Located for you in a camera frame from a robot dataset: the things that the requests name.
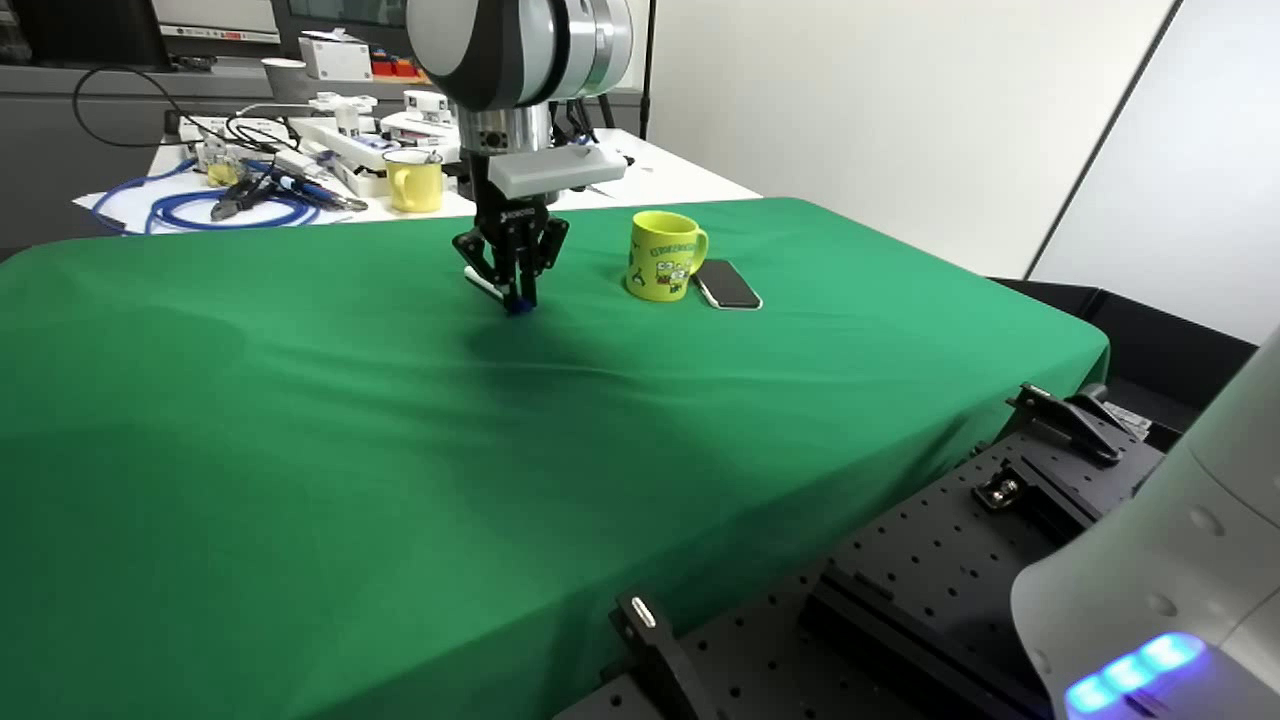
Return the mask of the green mug with cartoon print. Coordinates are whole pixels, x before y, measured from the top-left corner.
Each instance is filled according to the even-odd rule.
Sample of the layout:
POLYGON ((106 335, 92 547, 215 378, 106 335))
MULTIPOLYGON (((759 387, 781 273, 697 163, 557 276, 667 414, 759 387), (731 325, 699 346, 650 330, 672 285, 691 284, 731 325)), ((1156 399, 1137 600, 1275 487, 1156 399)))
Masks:
POLYGON ((708 250, 709 236, 694 219, 672 211, 639 211, 632 218, 623 287, 648 302, 678 302, 708 250))

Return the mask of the small black metal clamp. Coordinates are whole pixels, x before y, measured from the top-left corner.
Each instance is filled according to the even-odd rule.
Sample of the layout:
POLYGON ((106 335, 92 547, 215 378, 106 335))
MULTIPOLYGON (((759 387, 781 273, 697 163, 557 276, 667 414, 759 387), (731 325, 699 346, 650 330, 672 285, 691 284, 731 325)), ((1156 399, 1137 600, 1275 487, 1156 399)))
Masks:
POLYGON ((975 502, 987 512, 1005 512, 1020 502, 1030 482, 1014 465, 1002 465, 988 480, 972 489, 975 502))

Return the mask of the black pliers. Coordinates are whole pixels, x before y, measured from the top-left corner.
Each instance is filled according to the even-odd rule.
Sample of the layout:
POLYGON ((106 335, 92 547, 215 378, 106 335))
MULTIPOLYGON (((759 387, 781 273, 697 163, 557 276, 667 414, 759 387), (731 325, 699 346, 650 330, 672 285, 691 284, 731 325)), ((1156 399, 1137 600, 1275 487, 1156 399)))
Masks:
POLYGON ((227 188, 210 210, 211 222, 225 222, 260 204, 270 195, 264 176, 252 176, 227 188))

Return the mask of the green tablecloth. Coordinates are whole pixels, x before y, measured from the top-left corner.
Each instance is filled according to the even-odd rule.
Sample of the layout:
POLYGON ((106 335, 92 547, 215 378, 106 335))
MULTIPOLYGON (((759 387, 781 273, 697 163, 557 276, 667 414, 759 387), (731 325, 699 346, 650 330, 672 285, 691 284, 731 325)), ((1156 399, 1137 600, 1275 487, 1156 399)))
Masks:
POLYGON ((625 287, 635 211, 508 316, 467 218, 0 263, 0 720, 518 720, 1097 380, 1087 323, 797 199, 689 204, 755 311, 625 287))

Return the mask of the grey paper cup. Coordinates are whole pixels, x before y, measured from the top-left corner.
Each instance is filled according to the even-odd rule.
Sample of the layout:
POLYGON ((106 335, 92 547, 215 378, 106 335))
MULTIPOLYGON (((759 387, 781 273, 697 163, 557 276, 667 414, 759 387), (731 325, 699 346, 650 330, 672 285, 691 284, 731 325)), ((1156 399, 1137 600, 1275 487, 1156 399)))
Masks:
POLYGON ((305 61, 270 56, 264 58, 260 63, 275 102, 305 104, 308 100, 308 74, 305 61))

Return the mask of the white table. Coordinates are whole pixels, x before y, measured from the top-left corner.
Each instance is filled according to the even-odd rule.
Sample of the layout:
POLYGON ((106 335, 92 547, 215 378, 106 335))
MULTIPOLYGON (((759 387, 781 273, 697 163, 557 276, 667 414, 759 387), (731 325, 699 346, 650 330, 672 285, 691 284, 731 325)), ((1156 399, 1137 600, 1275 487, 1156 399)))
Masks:
MULTIPOLYGON (((599 208, 664 206, 756 199, 756 193, 698 164, 644 141, 623 129, 598 129, 600 146, 632 159, 623 178, 584 190, 564 191, 552 204, 556 213, 599 208)), ((110 231, 175 233, 238 227, 278 227, 296 211, 280 202, 262 202, 225 222, 211 222, 212 190, 189 168, 175 170, 186 155, 177 147, 159 149, 148 182, 105 199, 88 193, 76 205, 95 213, 110 231)))

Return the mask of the yellow mug with white inside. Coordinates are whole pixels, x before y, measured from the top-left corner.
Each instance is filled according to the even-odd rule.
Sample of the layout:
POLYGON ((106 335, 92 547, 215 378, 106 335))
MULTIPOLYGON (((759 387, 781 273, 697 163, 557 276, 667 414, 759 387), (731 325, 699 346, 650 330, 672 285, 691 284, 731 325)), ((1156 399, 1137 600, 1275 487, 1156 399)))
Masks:
POLYGON ((442 209, 444 173, 440 154, 425 149, 393 149, 381 158, 394 210, 425 214, 442 209))

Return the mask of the monitor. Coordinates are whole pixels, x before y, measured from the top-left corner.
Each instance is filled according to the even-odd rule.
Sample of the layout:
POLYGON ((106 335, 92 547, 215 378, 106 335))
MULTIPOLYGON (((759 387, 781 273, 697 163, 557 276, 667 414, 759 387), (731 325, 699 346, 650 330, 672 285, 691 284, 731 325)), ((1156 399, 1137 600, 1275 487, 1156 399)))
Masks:
POLYGON ((342 28, 371 47, 396 55, 412 53, 404 28, 407 0, 270 0, 282 55, 300 59, 305 31, 342 28))

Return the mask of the white marker with blue cap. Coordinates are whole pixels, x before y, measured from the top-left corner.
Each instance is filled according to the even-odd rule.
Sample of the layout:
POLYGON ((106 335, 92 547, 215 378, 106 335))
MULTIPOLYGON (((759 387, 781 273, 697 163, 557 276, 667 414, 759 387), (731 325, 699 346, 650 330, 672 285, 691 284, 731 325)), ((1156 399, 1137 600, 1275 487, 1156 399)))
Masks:
POLYGON ((471 286, 480 290, 488 297, 495 300, 507 316, 527 315, 532 313, 538 305, 536 299, 525 292, 525 287, 520 281, 512 281, 507 284, 497 284, 495 282, 486 279, 474 266, 465 266, 463 277, 471 286))

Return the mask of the black plastic bin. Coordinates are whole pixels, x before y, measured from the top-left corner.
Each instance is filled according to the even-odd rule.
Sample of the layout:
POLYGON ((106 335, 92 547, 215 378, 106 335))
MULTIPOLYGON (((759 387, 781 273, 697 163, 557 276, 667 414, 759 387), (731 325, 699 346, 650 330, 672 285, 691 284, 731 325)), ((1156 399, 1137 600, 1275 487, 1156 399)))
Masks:
POLYGON ((1257 350, 1098 287, 1006 278, 1000 284, 1102 331, 1111 348, 1110 401, 1172 430, 1188 430, 1257 350))

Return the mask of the white cardboard box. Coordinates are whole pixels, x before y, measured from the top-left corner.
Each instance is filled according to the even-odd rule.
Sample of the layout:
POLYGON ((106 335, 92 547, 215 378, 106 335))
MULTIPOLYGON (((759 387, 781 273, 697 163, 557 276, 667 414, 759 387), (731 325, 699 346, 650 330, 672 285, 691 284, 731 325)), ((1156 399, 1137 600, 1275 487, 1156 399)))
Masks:
POLYGON ((370 45, 342 28, 305 31, 298 41, 310 78, 357 82, 370 81, 374 76, 370 45))

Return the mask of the black smartphone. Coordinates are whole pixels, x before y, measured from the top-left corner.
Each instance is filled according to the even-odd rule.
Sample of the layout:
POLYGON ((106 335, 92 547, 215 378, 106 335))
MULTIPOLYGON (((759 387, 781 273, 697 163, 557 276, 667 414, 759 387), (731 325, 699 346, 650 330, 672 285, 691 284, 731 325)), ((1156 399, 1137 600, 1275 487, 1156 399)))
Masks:
POLYGON ((714 309, 758 311, 764 306, 760 296, 727 260, 707 259, 692 274, 692 279, 704 300, 714 309))

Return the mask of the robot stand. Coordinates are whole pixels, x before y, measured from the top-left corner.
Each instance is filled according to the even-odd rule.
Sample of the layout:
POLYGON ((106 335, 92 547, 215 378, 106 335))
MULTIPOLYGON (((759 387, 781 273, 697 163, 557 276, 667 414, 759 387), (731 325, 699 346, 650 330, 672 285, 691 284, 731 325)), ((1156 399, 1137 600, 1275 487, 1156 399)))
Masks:
MULTIPOLYGON (((1179 430, 1105 404, 1138 436, 1103 468, 1038 423, 846 536, 815 566, 678 638, 723 720, 1053 720, 1010 609, 1019 571, 1128 501, 1179 430), (987 512, 1002 465, 1030 488, 987 512)), ((628 661, 554 720, 664 720, 628 661)))

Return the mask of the black toggle clamp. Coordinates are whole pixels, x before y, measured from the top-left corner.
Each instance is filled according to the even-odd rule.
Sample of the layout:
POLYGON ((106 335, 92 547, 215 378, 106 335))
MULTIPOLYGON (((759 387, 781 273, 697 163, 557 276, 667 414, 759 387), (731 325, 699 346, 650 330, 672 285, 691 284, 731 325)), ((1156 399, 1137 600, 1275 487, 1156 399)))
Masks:
POLYGON ((1106 409, 1108 387, 1089 383, 1078 392, 1060 398, 1029 382, 1020 384, 1018 393, 1006 400, 1012 415, 1005 430, 1015 430, 1028 423, 1038 423, 1064 438, 1076 454, 1091 461, 1111 468, 1123 455, 1138 445, 1138 436, 1114 413, 1106 409))
POLYGON ((628 674, 664 720, 723 720, 658 602, 625 592, 609 620, 628 651, 628 674))

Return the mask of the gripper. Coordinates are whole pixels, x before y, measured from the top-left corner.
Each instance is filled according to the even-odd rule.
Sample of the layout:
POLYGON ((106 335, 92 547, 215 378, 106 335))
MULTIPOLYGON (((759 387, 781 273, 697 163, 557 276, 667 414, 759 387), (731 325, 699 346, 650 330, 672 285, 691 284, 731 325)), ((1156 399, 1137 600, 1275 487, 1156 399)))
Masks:
POLYGON ((489 155, 470 156, 475 228, 457 234, 452 246, 466 266, 474 266, 497 284, 507 284, 512 282, 511 268, 503 259, 489 258, 486 252, 490 245, 507 243, 506 236, 511 227, 531 223, 518 246, 518 293, 522 307, 534 309, 538 305, 538 278, 556 265, 570 232, 570 223, 557 217, 547 218, 548 205, 557 199, 556 191, 506 197, 490 181, 492 159, 489 155))

